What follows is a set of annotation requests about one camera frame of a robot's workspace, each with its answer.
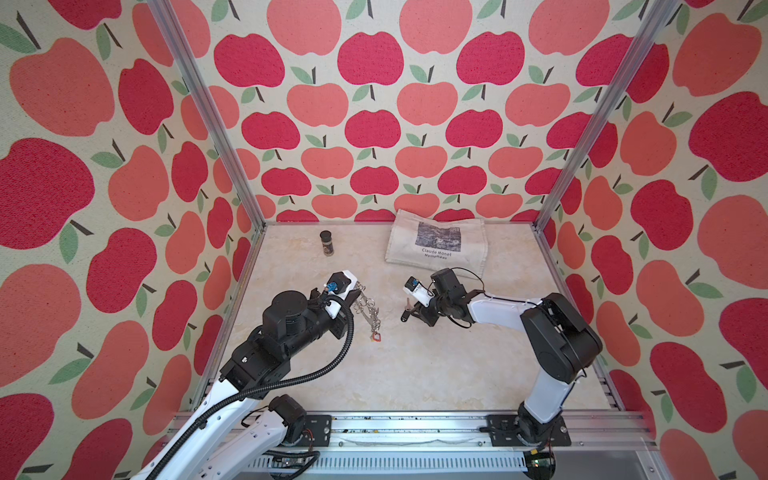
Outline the metal disc with key rings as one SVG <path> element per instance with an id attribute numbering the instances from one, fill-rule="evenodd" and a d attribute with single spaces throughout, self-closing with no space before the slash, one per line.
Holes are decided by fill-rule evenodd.
<path id="1" fill-rule="evenodd" d="M 381 319 L 379 318 L 379 308 L 373 299 L 366 296 L 366 287 L 364 285 L 357 282 L 355 288 L 360 291 L 360 295 L 353 303 L 355 312 L 362 315 L 368 322 L 371 327 L 371 335 L 373 332 L 380 333 Z"/>

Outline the key with black head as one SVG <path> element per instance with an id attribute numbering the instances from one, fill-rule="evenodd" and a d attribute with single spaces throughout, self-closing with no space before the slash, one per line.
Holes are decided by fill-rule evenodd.
<path id="1" fill-rule="evenodd" d="M 400 320 L 405 323 L 408 321 L 408 319 L 414 315 L 415 307 L 411 304 L 409 300 L 406 301 L 406 307 L 401 315 Z"/>

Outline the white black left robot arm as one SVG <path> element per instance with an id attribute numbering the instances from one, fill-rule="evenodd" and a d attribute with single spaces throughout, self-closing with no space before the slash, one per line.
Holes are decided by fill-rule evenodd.
<path id="1" fill-rule="evenodd" d="M 228 435 L 267 393 L 318 379 L 341 363 L 352 344 L 351 306 L 360 294 L 354 286 L 342 291 L 332 283 L 309 296 L 294 290 L 276 295 L 262 325 L 235 349 L 203 404 L 137 478 L 233 479 L 256 457 L 296 442 L 306 412 L 288 395 L 273 398 L 234 439 Z M 289 378 L 292 357 L 327 332 L 344 341 L 337 356 L 314 372 Z"/>

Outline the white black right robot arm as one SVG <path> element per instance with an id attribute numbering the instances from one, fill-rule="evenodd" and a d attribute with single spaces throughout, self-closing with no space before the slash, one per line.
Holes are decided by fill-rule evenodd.
<path id="1" fill-rule="evenodd" d="M 488 430 L 513 435 L 526 446 L 548 443 L 566 399 L 603 351 L 602 340 L 579 310 L 560 293 L 535 302 L 503 298 L 483 289 L 468 291 L 453 268 L 434 272 L 428 286 L 411 277 L 404 291 L 414 304 L 404 311 L 403 322 L 413 316 L 433 327 L 438 319 L 447 318 L 465 329 L 490 324 L 527 335 L 540 367 L 534 386 L 518 407 L 512 426 Z"/>

